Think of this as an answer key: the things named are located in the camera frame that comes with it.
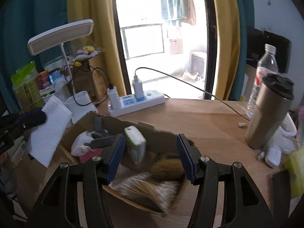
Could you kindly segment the white paper towel sheet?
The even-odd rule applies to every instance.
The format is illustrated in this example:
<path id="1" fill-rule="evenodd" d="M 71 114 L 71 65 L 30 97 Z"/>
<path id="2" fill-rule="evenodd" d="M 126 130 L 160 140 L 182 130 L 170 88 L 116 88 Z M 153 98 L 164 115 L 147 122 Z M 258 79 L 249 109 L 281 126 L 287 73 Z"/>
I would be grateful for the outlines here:
<path id="1" fill-rule="evenodd" d="M 47 119 L 44 124 L 32 130 L 28 140 L 28 153 L 47 168 L 70 123 L 72 112 L 56 96 L 49 98 L 42 111 Z"/>

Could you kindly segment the steel travel tumbler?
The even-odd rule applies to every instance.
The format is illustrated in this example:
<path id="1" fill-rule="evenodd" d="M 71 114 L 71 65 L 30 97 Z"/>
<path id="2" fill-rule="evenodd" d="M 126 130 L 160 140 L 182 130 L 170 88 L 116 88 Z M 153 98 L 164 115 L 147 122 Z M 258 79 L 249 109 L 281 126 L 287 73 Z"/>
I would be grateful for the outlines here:
<path id="1" fill-rule="evenodd" d="M 263 77 L 256 107 L 245 139 L 254 150 L 262 149 L 287 115 L 294 99 L 294 83 L 287 77 L 268 74 Z"/>

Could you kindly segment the black smartphone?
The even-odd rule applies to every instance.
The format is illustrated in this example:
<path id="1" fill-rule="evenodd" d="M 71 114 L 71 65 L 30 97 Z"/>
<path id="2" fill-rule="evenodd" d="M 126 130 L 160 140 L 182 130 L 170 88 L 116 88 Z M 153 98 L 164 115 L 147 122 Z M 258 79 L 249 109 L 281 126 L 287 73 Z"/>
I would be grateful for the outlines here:
<path id="1" fill-rule="evenodd" d="M 287 169 L 277 172 L 268 178 L 270 209 L 276 227 L 282 227 L 289 217 L 291 186 Z"/>

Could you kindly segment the duck print tissue pack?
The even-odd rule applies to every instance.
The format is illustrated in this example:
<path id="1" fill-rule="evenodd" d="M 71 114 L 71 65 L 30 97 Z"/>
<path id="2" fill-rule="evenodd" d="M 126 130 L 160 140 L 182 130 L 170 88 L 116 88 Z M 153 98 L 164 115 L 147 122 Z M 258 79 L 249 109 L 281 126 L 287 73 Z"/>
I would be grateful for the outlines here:
<path id="1" fill-rule="evenodd" d="M 135 164 L 143 162 L 146 152 L 146 139 L 140 130 L 135 126 L 128 126 L 124 129 L 127 151 Z"/>

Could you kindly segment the white plastic basket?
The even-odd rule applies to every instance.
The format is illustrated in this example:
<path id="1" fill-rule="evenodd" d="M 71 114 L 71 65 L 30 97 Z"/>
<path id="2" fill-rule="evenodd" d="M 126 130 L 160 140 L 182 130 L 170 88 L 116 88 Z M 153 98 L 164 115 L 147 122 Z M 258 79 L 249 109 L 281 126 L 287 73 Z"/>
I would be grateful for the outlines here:
<path id="1" fill-rule="evenodd" d="M 66 100 L 71 96 L 66 85 L 62 86 L 61 88 L 57 88 L 57 89 L 55 89 L 54 86 L 51 85 L 44 89 L 41 89 L 39 91 L 39 93 L 45 104 L 52 96 L 56 96 L 63 103 L 65 103 Z"/>

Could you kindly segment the yellow tissue pack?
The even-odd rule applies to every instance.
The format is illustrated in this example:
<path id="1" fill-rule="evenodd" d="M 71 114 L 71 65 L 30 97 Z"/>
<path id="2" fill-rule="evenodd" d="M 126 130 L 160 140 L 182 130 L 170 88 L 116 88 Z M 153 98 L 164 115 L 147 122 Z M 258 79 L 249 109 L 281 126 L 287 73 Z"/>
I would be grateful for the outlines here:
<path id="1" fill-rule="evenodd" d="M 294 151 L 283 163 L 290 175 L 291 198 L 303 195 L 303 147 Z"/>

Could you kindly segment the clear water bottle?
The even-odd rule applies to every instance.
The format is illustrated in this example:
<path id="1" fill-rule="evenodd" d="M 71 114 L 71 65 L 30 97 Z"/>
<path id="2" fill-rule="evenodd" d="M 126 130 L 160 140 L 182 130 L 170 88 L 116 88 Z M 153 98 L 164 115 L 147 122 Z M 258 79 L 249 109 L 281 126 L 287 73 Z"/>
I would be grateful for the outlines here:
<path id="1" fill-rule="evenodd" d="M 256 75 L 253 82 L 253 89 L 251 91 L 247 105 L 246 114 L 249 119 L 252 118 L 254 113 L 256 100 L 260 91 L 262 79 L 266 77 L 268 74 L 278 73 L 278 66 L 275 55 L 276 55 L 276 47 L 269 44 L 265 44 L 265 53 L 262 56 L 262 58 L 258 61 Z"/>

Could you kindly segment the black monitor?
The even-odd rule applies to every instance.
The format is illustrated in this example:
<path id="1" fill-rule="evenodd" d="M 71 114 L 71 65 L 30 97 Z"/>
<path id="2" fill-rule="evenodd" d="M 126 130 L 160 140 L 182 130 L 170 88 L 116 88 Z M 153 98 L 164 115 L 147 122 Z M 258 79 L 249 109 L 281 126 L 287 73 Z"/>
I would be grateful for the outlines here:
<path id="1" fill-rule="evenodd" d="M 269 31 L 261 31 L 247 26 L 247 59 L 246 63 L 257 68 L 258 61 L 266 51 L 273 52 L 278 72 L 289 71 L 292 43 L 289 39 Z"/>

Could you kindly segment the pink fluffy cloth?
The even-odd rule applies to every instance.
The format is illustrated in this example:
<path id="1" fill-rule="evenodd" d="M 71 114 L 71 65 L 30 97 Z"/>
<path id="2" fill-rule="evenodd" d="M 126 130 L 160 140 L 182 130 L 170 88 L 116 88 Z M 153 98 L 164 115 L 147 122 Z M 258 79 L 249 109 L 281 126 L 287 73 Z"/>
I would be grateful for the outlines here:
<path id="1" fill-rule="evenodd" d="M 88 160 L 90 160 L 92 157 L 100 155 L 103 151 L 103 148 L 99 148 L 99 149 L 94 149 L 92 151 L 88 151 L 87 153 L 85 153 L 84 155 L 81 155 L 79 157 L 79 160 L 82 164 L 84 164 L 85 162 L 87 162 Z"/>

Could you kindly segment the white power strip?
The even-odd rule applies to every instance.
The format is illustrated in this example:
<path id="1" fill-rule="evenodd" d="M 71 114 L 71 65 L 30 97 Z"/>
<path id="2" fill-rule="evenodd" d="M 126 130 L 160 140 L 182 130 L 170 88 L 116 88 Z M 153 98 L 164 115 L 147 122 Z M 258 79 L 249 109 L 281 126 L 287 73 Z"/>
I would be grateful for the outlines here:
<path id="1" fill-rule="evenodd" d="M 119 105 L 113 105 L 111 100 L 108 102 L 108 114 L 113 117 L 122 116 L 133 113 L 139 110 L 161 105 L 165 103 L 165 98 L 162 93 L 157 91 L 144 91 L 144 96 L 136 98 L 134 94 L 115 98 Z"/>

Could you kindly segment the dark grey sock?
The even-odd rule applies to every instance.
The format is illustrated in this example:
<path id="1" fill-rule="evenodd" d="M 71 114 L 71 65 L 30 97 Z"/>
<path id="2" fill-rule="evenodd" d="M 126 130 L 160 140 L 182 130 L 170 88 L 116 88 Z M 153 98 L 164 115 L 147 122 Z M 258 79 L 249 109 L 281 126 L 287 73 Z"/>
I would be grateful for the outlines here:
<path id="1" fill-rule="evenodd" d="M 85 146 L 91 149 L 99 149 L 111 146 L 114 142 L 116 135 L 111 135 L 103 129 L 103 116 L 96 116 L 94 118 L 94 131 L 91 133 L 93 138 L 90 142 L 85 142 Z"/>

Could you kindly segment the white computer mouse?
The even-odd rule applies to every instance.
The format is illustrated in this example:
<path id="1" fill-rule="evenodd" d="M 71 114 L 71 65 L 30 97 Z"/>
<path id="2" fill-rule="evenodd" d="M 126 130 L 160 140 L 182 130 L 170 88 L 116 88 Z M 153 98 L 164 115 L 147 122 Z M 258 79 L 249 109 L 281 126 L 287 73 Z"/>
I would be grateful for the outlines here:
<path id="1" fill-rule="evenodd" d="M 278 146 L 268 147 L 265 155 L 265 161 L 271 168 L 278 167 L 281 162 L 281 150 Z"/>

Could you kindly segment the white desk lamp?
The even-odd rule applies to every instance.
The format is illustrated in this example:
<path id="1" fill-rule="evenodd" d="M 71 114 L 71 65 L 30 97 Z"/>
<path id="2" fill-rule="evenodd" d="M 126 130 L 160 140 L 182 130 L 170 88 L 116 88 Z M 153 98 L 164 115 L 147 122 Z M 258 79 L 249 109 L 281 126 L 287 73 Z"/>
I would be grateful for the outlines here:
<path id="1" fill-rule="evenodd" d="M 97 108 L 93 105 L 87 91 L 78 93 L 75 91 L 75 81 L 64 50 L 64 43 L 90 35 L 93 26 L 94 21 L 92 19 L 76 21 L 40 33 L 30 38 L 27 42 L 28 50 L 32 56 L 38 55 L 55 46 L 60 47 L 71 81 L 72 96 L 68 98 L 65 103 L 68 108 L 72 109 L 71 121 L 73 124 L 79 121 L 88 112 L 96 111 Z"/>

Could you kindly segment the clear bag with brown item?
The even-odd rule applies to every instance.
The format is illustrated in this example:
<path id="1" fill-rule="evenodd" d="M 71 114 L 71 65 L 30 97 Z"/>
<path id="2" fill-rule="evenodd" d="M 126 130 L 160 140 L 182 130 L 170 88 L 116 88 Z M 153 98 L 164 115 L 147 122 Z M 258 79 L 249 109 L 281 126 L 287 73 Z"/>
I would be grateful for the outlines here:
<path id="1" fill-rule="evenodd" d="M 122 197 L 168 213 L 177 196 L 180 183 L 154 180 L 148 172 L 114 180 L 110 187 Z"/>

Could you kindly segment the green snack bag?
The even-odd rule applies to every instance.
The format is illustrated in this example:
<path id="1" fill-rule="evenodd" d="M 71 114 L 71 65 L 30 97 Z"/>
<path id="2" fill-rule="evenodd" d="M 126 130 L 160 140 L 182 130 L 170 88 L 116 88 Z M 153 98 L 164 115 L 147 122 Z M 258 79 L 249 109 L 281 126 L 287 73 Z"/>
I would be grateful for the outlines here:
<path id="1" fill-rule="evenodd" d="M 31 61 L 17 69 L 11 76 L 12 89 L 23 112 L 44 106 L 44 101 L 39 93 L 37 74 L 35 61 Z"/>

